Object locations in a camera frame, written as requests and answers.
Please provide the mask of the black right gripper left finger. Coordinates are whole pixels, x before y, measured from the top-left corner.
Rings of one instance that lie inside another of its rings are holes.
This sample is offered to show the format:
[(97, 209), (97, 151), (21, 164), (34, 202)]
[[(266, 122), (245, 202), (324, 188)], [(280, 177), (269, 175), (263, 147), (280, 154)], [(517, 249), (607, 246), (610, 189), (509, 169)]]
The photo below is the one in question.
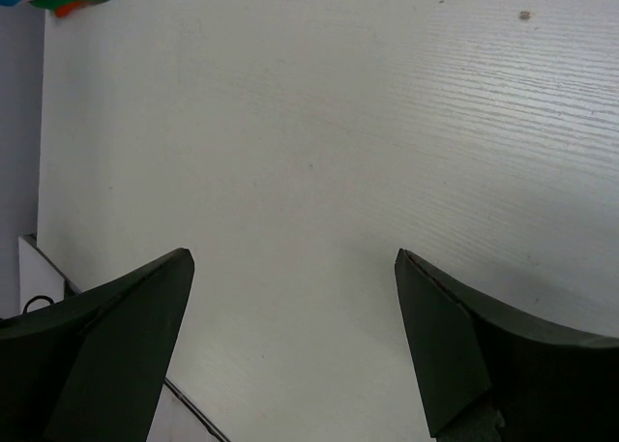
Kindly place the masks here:
[(3, 320), (2, 440), (146, 440), (193, 275), (191, 252), (177, 249)]

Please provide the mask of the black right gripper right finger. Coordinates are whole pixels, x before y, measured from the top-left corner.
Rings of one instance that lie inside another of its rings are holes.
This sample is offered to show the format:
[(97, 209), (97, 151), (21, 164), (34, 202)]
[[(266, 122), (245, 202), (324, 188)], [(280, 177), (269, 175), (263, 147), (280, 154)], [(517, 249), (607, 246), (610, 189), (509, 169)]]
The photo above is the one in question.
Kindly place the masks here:
[(616, 338), (511, 307), (409, 250), (395, 275), (433, 439), (617, 439)]

